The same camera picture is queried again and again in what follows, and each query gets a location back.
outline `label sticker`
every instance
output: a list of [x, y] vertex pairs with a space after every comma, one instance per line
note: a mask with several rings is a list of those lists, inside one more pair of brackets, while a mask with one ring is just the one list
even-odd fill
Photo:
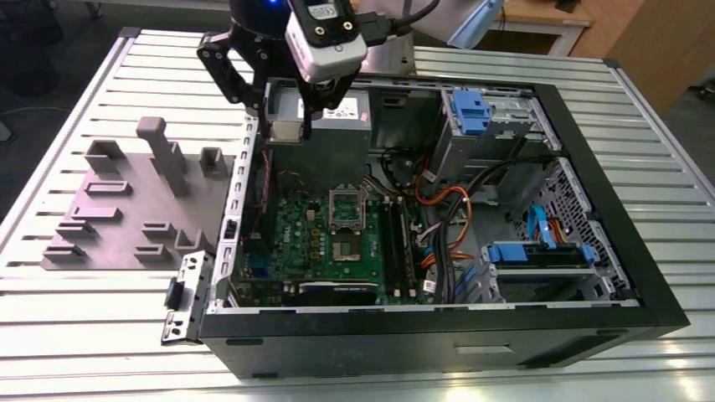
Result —
[[333, 4], [318, 4], [308, 6], [308, 12], [314, 19], [329, 19], [337, 17], [337, 10]]
[[[344, 98], [337, 106], [337, 109], [330, 111], [329, 109], [322, 110], [324, 119], [338, 119], [338, 120], [358, 120], [357, 116], [357, 98]], [[302, 100], [298, 99], [298, 119], [302, 119]]]
[[436, 290], [436, 282], [433, 281], [424, 281], [424, 284], [422, 284], [422, 291], [428, 292], [428, 293], [434, 293], [434, 290]]

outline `blue plastic clip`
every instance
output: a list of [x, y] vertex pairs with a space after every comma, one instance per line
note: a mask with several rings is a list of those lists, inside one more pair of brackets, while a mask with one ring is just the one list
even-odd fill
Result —
[[594, 262], [593, 248], [589, 245], [581, 245], [580, 252], [582, 254], [582, 259], [585, 260], [586, 264], [588, 265], [593, 264]]
[[550, 230], [548, 229], [546, 211], [540, 205], [532, 205], [528, 209], [528, 216], [525, 217], [525, 237], [533, 240], [533, 230], [538, 224], [540, 237], [546, 243], [549, 249], [556, 248], [556, 242], [550, 236]]
[[517, 243], [505, 243], [486, 246], [490, 263], [500, 261], [528, 261], [525, 256], [524, 245]]
[[461, 133], [465, 136], [480, 136], [489, 126], [492, 107], [484, 101], [481, 93], [474, 90], [454, 90], [450, 97]]

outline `ram slot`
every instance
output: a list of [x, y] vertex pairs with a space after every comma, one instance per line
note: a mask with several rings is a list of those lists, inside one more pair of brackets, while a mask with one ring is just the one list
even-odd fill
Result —
[[394, 265], [394, 240], [392, 238], [392, 224], [389, 219], [389, 204], [380, 206], [377, 214], [380, 225], [381, 268], [384, 270], [384, 286], [389, 293], [398, 289]]
[[406, 252], [409, 247], [405, 239], [405, 227], [402, 225], [401, 204], [389, 205], [389, 223], [392, 230], [392, 244], [394, 247], [394, 273], [397, 288], [406, 291], [409, 287], [409, 264], [406, 262]]

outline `blue cable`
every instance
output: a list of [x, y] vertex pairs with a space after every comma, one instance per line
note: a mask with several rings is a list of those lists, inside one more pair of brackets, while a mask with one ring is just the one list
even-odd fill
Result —
[[556, 242], [550, 236], [550, 230], [548, 229], [546, 211], [540, 205], [532, 205], [528, 209], [528, 215], [525, 217], [525, 237], [533, 240], [533, 230], [538, 225], [540, 236], [546, 243], [549, 249], [556, 248]]

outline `black plastic side panel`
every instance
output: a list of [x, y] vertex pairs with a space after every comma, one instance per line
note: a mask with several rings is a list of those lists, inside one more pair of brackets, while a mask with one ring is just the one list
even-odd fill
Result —
[[[584, 329], [426, 332], [273, 337], [240, 345], [233, 339], [212, 338], [205, 343], [238, 378], [334, 377], [514, 369], [530, 360], [548, 367], [605, 342], [624, 342], [630, 333], [618, 333], [602, 337]], [[556, 358], [548, 355], [552, 351], [558, 352]]]

